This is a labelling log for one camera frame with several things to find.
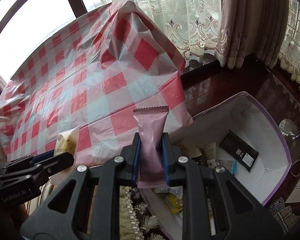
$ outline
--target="yellow snack package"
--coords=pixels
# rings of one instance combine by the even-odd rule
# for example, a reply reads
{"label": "yellow snack package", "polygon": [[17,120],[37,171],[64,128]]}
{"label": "yellow snack package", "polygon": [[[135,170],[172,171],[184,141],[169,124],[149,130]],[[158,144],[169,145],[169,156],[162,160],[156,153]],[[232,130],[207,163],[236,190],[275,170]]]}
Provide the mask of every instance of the yellow snack package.
{"label": "yellow snack package", "polygon": [[[77,144],[79,140],[79,126],[64,131],[58,134],[56,147],[54,149],[54,156],[69,152],[74,156],[74,164],[77,156]],[[58,172],[51,177],[51,184],[60,184],[73,170],[74,165]]]}
{"label": "yellow snack package", "polygon": [[179,213],[183,210],[183,200],[177,199],[175,195],[171,193],[165,193],[163,194],[163,199],[172,214]]}

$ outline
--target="black package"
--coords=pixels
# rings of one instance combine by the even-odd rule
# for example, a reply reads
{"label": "black package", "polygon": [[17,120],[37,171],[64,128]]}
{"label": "black package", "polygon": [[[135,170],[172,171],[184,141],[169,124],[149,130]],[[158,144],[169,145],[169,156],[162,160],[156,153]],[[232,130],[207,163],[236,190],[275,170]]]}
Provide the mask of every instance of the black package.
{"label": "black package", "polygon": [[241,163],[249,172],[259,154],[232,131],[223,139],[220,147]]}

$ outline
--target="metal screw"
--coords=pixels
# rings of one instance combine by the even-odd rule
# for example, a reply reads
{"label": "metal screw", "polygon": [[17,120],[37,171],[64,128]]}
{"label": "metal screw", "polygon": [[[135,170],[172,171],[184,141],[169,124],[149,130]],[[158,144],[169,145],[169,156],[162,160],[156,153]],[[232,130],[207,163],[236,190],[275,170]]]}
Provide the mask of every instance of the metal screw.
{"label": "metal screw", "polygon": [[178,162],[180,162],[180,163],[187,163],[188,162],[188,158],[186,156],[180,156],[178,158]]}
{"label": "metal screw", "polygon": [[81,164],[81,165],[79,165],[77,167],[77,171],[79,171],[79,172],[84,172],[86,170],[87,170],[87,166],[86,165]]}
{"label": "metal screw", "polygon": [[124,158],[122,156],[116,156],[113,160],[116,163],[122,163],[124,161]]}
{"label": "metal screw", "polygon": [[217,166],[216,167],[216,172],[217,173],[223,173],[226,171],[226,168],[224,166]]}

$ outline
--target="trash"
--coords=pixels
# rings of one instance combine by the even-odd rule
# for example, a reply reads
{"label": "trash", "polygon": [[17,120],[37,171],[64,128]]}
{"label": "trash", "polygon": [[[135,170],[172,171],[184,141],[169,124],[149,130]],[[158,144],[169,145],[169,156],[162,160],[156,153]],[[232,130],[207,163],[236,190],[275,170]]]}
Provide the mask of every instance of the trash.
{"label": "trash", "polygon": [[180,148],[182,155],[190,159],[199,157],[201,155],[200,149],[195,144],[182,141],[180,144],[178,144],[178,147]]}
{"label": "trash", "polygon": [[217,165],[224,166],[232,175],[237,171],[237,161],[235,160],[219,160],[216,159]]}
{"label": "trash", "polygon": [[172,214],[179,213],[183,210],[183,199],[177,199],[176,196],[171,193],[163,193],[162,197]]}
{"label": "trash", "polygon": [[209,143],[200,148],[201,152],[205,154],[208,167],[214,168],[217,166],[216,163],[216,143]]}
{"label": "trash", "polygon": [[177,199],[182,199],[183,196],[183,187],[178,186],[178,187],[160,187],[160,188],[155,188],[154,193],[171,193],[175,195]]}
{"label": "trash", "polygon": [[[69,152],[74,156],[74,164],[77,155],[77,145],[79,139],[79,126],[64,131],[58,134],[54,155],[59,155],[65,152]],[[51,184],[60,184],[73,170],[74,165],[63,171],[58,172],[51,176]]]}
{"label": "trash", "polygon": [[141,141],[138,187],[166,186],[161,154],[158,151],[168,106],[134,109]]}
{"label": "trash", "polygon": [[215,156],[234,160],[219,145],[233,131],[259,155],[250,172],[237,163],[234,177],[264,206],[284,181],[291,167],[287,143],[271,115],[246,92],[240,92],[224,102],[193,117],[194,122],[170,136],[172,144],[186,140],[203,148],[216,143]]}

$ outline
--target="white box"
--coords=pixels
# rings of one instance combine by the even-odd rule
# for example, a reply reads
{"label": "white box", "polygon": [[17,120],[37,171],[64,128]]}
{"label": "white box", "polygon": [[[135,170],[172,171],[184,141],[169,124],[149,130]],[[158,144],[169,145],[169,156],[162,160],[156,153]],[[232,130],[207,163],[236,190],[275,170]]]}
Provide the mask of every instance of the white box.
{"label": "white box", "polygon": [[235,178],[264,206],[287,176],[291,157],[287,143],[271,115],[251,95],[240,92],[197,114],[193,124],[170,135],[172,144],[185,139],[203,147],[216,142],[216,158],[234,160],[219,147],[233,131],[259,155],[250,172],[240,163]]}

